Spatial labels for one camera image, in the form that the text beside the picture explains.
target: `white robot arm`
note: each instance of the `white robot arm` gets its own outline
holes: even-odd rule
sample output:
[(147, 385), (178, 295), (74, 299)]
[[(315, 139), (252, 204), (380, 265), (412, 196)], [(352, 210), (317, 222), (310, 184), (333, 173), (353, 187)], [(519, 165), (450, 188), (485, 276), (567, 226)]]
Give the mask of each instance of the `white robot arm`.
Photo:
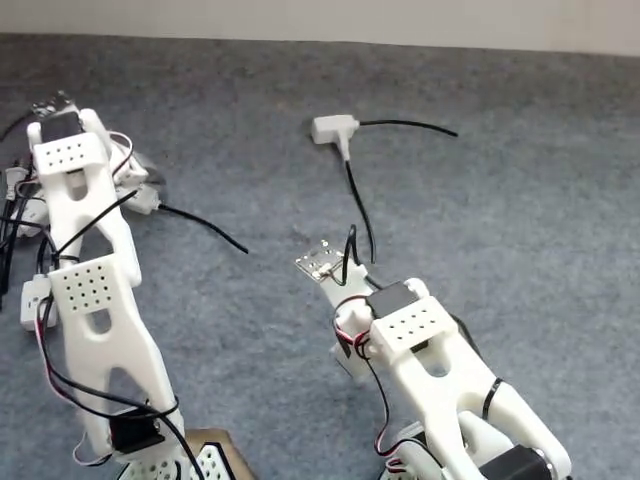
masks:
[(420, 480), (570, 478), (564, 447), (487, 367), (426, 285), (409, 279), (377, 289), (348, 250), (349, 243), (343, 254), (323, 241), (296, 264), (336, 309), (332, 352), (340, 364), (355, 378), (375, 374), (370, 362), (386, 366), (415, 409), (418, 422), (392, 449), (382, 452), (376, 442), (401, 467), (389, 467), (388, 478), (407, 478), (395, 471)]
[[(47, 236), (55, 269), (41, 279), (51, 294), (30, 299), (38, 311), (35, 331), (51, 387), (80, 407), (86, 435), (100, 458), (129, 464), (121, 478), (204, 480), (203, 472), (214, 471), (217, 478), (230, 478), (224, 462), (216, 465), (217, 449), (196, 460), (186, 446), (178, 399), (132, 290), (141, 282), (140, 266), (119, 205), (136, 190), (118, 200), (111, 139), (102, 122), (85, 109), (32, 123), (27, 132), (51, 223)], [(83, 233), (93, 225), (113, 253), (80, 262)], [(63, 326), (68, 376), (53, 368), (46, 350), (46, 317), (53, 300)], [(106, 328), (95, 322), (101, 312), (109, 317)], [(138, 384), (146, 403), (120, 401), (126, 409), (110, 409), (114, 396), (108, 393), (109, 380), (115, 368)]]

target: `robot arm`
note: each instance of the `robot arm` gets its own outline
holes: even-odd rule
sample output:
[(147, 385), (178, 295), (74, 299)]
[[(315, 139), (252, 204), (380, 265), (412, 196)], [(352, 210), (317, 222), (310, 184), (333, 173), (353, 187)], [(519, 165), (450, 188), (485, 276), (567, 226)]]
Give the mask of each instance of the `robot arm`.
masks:
[[(413, 405), (419, 425), (401, 432), (400, 439), (421, 435), (431, 455), (415, 442), (395, 453), (416, 478), (561, 480), (570, 475), (564, 447), (517, 391), (487, 367), (422, 281), (374, 290), (364, 265), (343, 263), (342, 253), (324, 241), (296, 263), (336, 308), (339, 341), (332, 352), (342, 366), (357, 378), (369, 371), (367, 357), (385, 365)], [(337, 277), (343, 265), (347, 275), (341, 285)]]
[[(69, 376), (84, 387), (74, 393), (86, 407), (81, 412), (86, 433), (99, 456), (111, 454), (122, 463), (135, 461), (143, 467), (179, 465), (182, 478), (188, 478), (190, 465), (175, 435), (176, 431), (184, 435), (177, 399), (133, 296), (133, 287), (141, 281), (140, 266), (129, 226), (120, 209), (113, 208), (117, 195), (109, 135), (92, 110), (52, 120), (32, 123), (28, 135), (51, 220), (54, 255), (59, 259), (59, 268), (48, 279), (63, 324)], [(95, 225), (113, 253), (78, 263), (82, 236), (77, 233), (96, 218)], [(99, 312), (108, 314), (106, 331), (94, 322)], [(39, 338), (41, 329), (36, 328)], [(144, 421), (144, 412), (135, 409), (108, 416), (107, 400), (88, 391), (108, 392), (114, 368), (125, 370), (135, 380), (146, 393), (149, 407), (170, 412), (162, 422), (158, 418)], [(90, 410), (107, 414), (107, 418)], [(140, 420), (131, 421), (135, 415), (141, 415)]]

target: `white plastic bracket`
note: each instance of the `white plastic bracket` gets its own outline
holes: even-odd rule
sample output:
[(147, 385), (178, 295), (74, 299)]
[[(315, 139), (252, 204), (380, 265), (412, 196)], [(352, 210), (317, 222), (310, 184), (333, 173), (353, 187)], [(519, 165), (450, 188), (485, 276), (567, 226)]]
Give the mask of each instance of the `white plastic bracket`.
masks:
[[(45, 275), (37, 274), (22, 286), (22, 302), (20, 305), (20, 324), (27, 331), (34, 331), (38, 319), (38, 308), (41, 302), (51, 293), (51, 282)], [(47, 327), (53, 327), (58, 320), (55, 302), (49, 312)]]
[[(197, 456), (198, 465), (207, 480), (234, 480), (229, 463), (219, 443), (206, 444)], [(134, 462), (127, 465), (117, 480), (198, 480), (195, 468), (180, 459), (170, 458), (157, 462)]]
[[(114, 368), (125, 370), (147, 394), (149, 403), (159, 411), (175, 405), (171, 383), (162, 355), (145, 327), (133, 296), (131, 284), (122, 271), (119, 258), (112, 254), (67, 266), (49, 273), (54, 298), (64, 326), (67, 368), (76, 382), (106, 392)], [(98, 329), (92, 314), (106, 310), (110, 325)], [(83, 404), (107, 412), (105, 400), (76, 391)], [(98, 456), (111, 451), (108, 421), (81, 412), (92, 447)], [(168, 418), (183, 431), (179, 410)], [(144, 451), (135, 459), (163, 458), (176, 447), (175, 436), (164, 423), (160, 433), (166, 440)], [(122, 456), (127, 461), (129, 456)]]
[[(92, 110), (80, 112), (81, 120), (91, 120), (94, 115)], [(117, 201), (107, 150), (99, 134), (92, 132), (39, 144), (40, 124), (32, 123), (28, 134), (49, 209), (51, 236), (61, 247)], [(110, 211), (96, 226), (113, 246), (131, 285), (139, 285), (140, 265), (131, 230), (120, 209)], [(78, 238), (64, 253), (78, 256), (81, 245), (82, 238)]]

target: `black cable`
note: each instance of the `black cable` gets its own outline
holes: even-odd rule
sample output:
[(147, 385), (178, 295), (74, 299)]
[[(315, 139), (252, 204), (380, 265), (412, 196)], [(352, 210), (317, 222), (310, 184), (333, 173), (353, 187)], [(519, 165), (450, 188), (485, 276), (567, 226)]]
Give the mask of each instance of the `black cable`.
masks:
[[(16, 212), (16, 220), (21, 221), (24, 216), (24, 211), (27, 208), (28, 200), (20, 199), (18, 204), (18, 210)], [(0, 295), (5, 295), (9, 291), (9, 278), (11, 276), (11, 265), (13, 263), (13, 252), (15, 251), (16, 242), (18, 240), (19, 224), (14, 224), (11, 233), (9, 234), (6, 252), (2, 262), (2, 278), (0, 279)]]
[(443, 469), (444, 466), (442, 465), (442, 463), (435, 457), (435, 455), (431, 452), (431, 450), (429, 450), (429, 447), (427, 447), (427, 445), (425, 445), (424, 443), (422, 443), (420, 440), (416, 439), (416, 438), (403, 438), (401, 440), (399, 440), (397, 443), (395, 443), (391, 448), (387, 449), (386, 451), (380, 451), (378, 450), (378, 441), (381, 439), (382, 434), (384, 433), (384, 431), (387, 429), (387, 427), (389, 426), (389, 420), (390, 420), (390, 408), (389, 408), (389, 401), (387, 400), (387, 395), (384, 391), (384, 387), (382, 386), (382, 382), (380, 381), (380, 378), (378, 377), (378, 374), (376, 373), (375, 369), (373, 368), (373, 365), (371, 365), (371, 360), (364, 354), (364, 346), (365, 344), (368, 342), (368, 340), (365, 340), (363, 343), (361, 343), (360, 345), (357, 345), (355, 348), (356, 354), (362, 358), (365, 363), (367, 364), (367, 366), (369, 367), (369, 370), (371, 371), (371, 374), (373, 375), (373, 378), (375, 379), (375, 382), (378, 386), (378, 390), (380, 391), (380, 396), (382, 397), (382, 403), (384, 404), (384, 425), (382, 427), (382, 429), (380, 430), (380, 433), (378, 434), (378, 437), (376, 438), (376, 445), (375, 445), (375, 450), (376, 453), (380, 456), (389, 456), (391, 455), (394, 451), (396, 451), (398, 449), (398, 447), (400, 445), (402, 445), (403, 443), (415, 443), (416, 445), (418, 445), (420, 448), (422, 448), (427, 454), (429, 454), (429, 456), (431, 458), (433, 458), (433, 461), (436, 462), (436, 464), (438, 465), (438, 467), (440, 469)]
[(218, 227), (217, 225), (214, 225), (213, 223), (211, 223), (208, 220), (205, 220), (204, 218), (200, 218), (197, 215), (194, 215), (194, 214), (189, 213), (189, 212), (185, 212), (184, 210), (180, 210), (178, 208), (170, 207), (166, 203), (161, 203), (158, 206), (158, 210), (164, 210), (165, 212), (170, 212), (170, 213), (173, 213), (175, 215), (179, 215), (181, 217), (184, 217), (187, 220), (193, 220), (194, 222), (197, 222), (200, 225), (204, 225), (205, 227), (207, 227), (207, 228), (213, 230), (214, 232), (216, 232), (218, 235), (220, 235), (222, 238), (224, 238), (227, 242), (229, 242), (231, 245), (236, 247), (241, 252), (249, 253), (249, 249), (247, 247), (245, 247), (240, 242), (235, 240), (231, 235), (229, 235), (227, 232), (222, 230), (220, 227)]
[(373, 125), (406, 125), (409, 127), (426, 128), (428, 130), (444, 133), (445, 135), (449, 135), (450, 137), (458, 136), (456, 132), (454, 132), (453, 130), (449, 130), (448, 128), (433, 125), (431, 123), (414, 122), (413, 120), (369, 120), (360, 122), (361, 127), (369, 127)]
[(453, 313), (449, 313), (451, 318), (458, 324), (458, 328), (462, 333), (462, 336), (467, 341), (467, 343), (473, 348), (473, 351), (482, 359), (482, 354), (480, 353), (480, 349), (478, 348), (478, 344), (475, 342), (473, 337), (471, 336), (471, 332), (469, 332), (469, 328), (467, 325), (458, 317), (456, 317)]
[(500, 385), (502, 385), (503, 382), (504, 380), (502, 380), (500, 377), (497, 377), (493, 382), (493, 385), (491, 385), (489, 393), (487, 393), (487, 396), (484, 399), (484, 404), (482, 405), (482, 419), (484, 421), (487, 421), (489, 419), (489, 409), (491, 408), (491, 402), (493, 401), (493, 397), (495, 397), (496, 393), (498, 392), (498, 388), (500, 388)]
[(362, 221), (364, 222), (364, 226), (367, 229), (367, 237), (369, 237), (369, 252), (371, 255), (371, 263), (376, 263), (377, 252), (376, 252), (376, 239), (373, 234), (373, 227), (371, 226), (371, 220), (369, 219), (369, 214), (367, 213), (367, 209), (362, 203), (362, 198), (360, 197), (360, 192), (358, 192), (358, 186), (356, 185), (355, 178), (353, 177), (353, 171), (351, 170), (351, 162), (344, 162), (344, 169), (347, 173), (347, 181), (349, 182), (349, 188), (351, 189), (351, 194), (353, 195), (353, 199), (356, 201), (356, 205), (358, 210), (360, 210), (360, 215), (362, 216)]
[(13, 122), (11, 122), (7, 127), (0, 133), (0, 143), (4, 142), (5, 139), (9, 136), (9, 134), (14, 131), (16, 128), (20, 126), (22, 122), (28, 120), (33, 115), (31, 110), (23, 113), (18, 118), (16, 118)]
[(344, 245), (344, 252), (342, 255), (342, 280), (338, 280), (333, 271), (329, 273), (334, 282), (336, 282), (341, 287), (344, 287), (347, 284), (347, 277), (349, 275), (349, 258), (353, 256), (353, 262), (356, 265), (362, 265), (360, 262), (360, 257), (358, 257), (358, 230), (354, 224), (351, 224), (349, 227), (349, 233), (347, 234), (347, 241)]
[(78, 230), (78, 232), (72, 236), (69, 240), (67, 240), (67, 242), (62, 245), (62, 247), (60, 247), (59, 249), (57, 249), (55, 251), (55, 253), (53, 254), (53, 257), (56, 259), (60, 258), (60, 254), (66, 250), (67, 248), (69, 248), (69, 245), (73, 244), (73, 242), (75, 242), (78, 238), (80, 238), (82, 235), (84, 235), (85, 233), (87, 233), (89, 230), (91, 230), (93, 228), (93, 226), (98, 223), (100, 220), (102, 220), (104, 217), (106, 217), (109, 212), (111, 212), (112, 210), (118, 208), (120, 205), (122, 205), (124, 202), (126, 202), (127, 200), (129, 200), (130, 198), (134, 197), (136, 194), (138, 193), (137, 190), (133, 190), (129, 193), (127, 193), (124, 197), (116, 200), (115, 202), (113, 202), (111, 205), (109, 205), (107, 208), (105, 208), (100, 215), (98, 215), (97, 217), (95, 217), (93, 220), (91, 220), (89, 223), (87, 223), (84, 227), (82, 227), (80, 230)]
[(371, 274), (367, 274), (367, 276), (364, 277), (364, 279), (368, 284), (373, 286), (376, 290), (382, 290), (384, 288), (384, 286)]

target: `white connector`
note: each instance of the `white connector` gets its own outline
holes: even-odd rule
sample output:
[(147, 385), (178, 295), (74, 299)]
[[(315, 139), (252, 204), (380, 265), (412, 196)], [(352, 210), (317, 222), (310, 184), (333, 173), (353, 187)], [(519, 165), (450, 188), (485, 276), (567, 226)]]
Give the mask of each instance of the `white connector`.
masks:
[(7, 200), (16, 199), (16, 184), (22, 182), (29, 172), (26, 168), (22, 167), (9, 167), (4, 171), (4, 176), (7, 180)]
[(116, 195), (118, 198), (122, 198), (134, 190), (137, 190), (138, 193), (124, 202), (123, 207), (143, 215), (149, 215), (151, 212), (158, 209), (158, 206), (160, 205), (160, 194), (155, 188), (150, 187), (147, 184), (143, 183), (136, 188), (118, 186), (116, 187)]
[[(18, 212), (14, 212), (11, 218), (15, 219), (17, 215)], [(49, 223), (49, 209), (44, 201), (44, 191), (42, 189), (38, 190), (36, 194), (31, 197), (31, 200), (27, 201), (22, 219), (40, 225)], [(41, 229), (37, 227), (27, 225), (20, 225), (18, 227), (18, 237), (35, 237), (40, 232)]]
[(311, 138), (316, 145), (335, 143), (345, 162), (351, 160), (349, 140), (360, 127), (353, 115), (316, 117), (311, 125)]
[[(38, 318), (38, 306), (43, 299), (51, 294), (51, 281), (45, 275), (36, 274), (33, 280), (25, 282), (22, 286), (22, 305), (20, 307), (20, 324), (32, 332), (35, 330), (35, 322)], [(55, 303), (49, 314), (47, 327), (53, 327), (57, 323), (57, 311)]]

